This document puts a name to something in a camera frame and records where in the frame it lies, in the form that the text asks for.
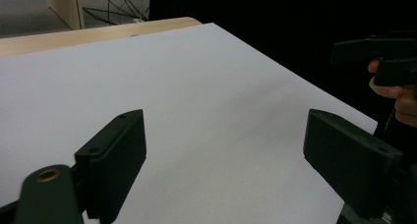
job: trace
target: gray floor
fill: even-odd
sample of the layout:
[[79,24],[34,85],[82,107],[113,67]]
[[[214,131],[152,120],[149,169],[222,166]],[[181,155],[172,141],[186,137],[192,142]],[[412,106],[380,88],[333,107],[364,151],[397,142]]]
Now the gray floor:
[[[90,7],[105,9],[106,0],[87,0]],[[149,0],[141,0],[144,5],[140,8],[145,15],[148,15]],[[120,3],[119,7],[127,9],[126,4]],[[98,21],[89,14],[84,13],[86,28],[104,27],[107,23]],[[112,15],[111,21],[117,24],[132,23],[132,18]],[[47,6],[46,0],[0,0],[0,38],[48,33],[70,30],[70,28]],[[385,224],[378,220],[364,220],[358,217],[349,206],[345,205],[343,215],[352,224]]]

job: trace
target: black background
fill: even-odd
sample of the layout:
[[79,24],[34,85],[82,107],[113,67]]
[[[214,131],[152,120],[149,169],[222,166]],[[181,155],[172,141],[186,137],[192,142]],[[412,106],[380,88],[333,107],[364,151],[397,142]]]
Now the black background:
[[380,122],[394,101],[368,87],[368,62],[332,65],[332,46],[417,29],[417,0],[150,0],[150,19],[215,23],[311,84]]

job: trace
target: white tabletop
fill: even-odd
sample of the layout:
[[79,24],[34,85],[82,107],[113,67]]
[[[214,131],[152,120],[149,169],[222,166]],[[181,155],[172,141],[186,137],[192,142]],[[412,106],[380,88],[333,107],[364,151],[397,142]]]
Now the white tabletop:
[[334,224],[343,201],[303,155],[308,111],[377,125],[215,24],[0,59],[0,98],[0,205],[144,110],[148,158],[116,223]]

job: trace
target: white table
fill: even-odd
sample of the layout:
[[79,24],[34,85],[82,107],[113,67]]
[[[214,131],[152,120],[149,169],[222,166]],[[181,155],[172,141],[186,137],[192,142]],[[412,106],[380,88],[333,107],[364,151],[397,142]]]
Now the white table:
[[148,158],[116,223],[334,224],[343,201],[302,151],[308,110],[377,125],[215,24],[5,57],[0,88],[0,205],[144,109]]

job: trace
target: human hand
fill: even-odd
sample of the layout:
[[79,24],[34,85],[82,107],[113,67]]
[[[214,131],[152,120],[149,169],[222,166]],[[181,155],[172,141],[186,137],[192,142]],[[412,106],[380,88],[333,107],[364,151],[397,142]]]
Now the human hand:
[[[368,71],[376,73],[381,58],[369,63]],[[374,84],[374,78],[369,81],[369,87],[378,95],[395,99],[395,118],[403,124],[417,127],[417,84],[401,86],[379,86]]]

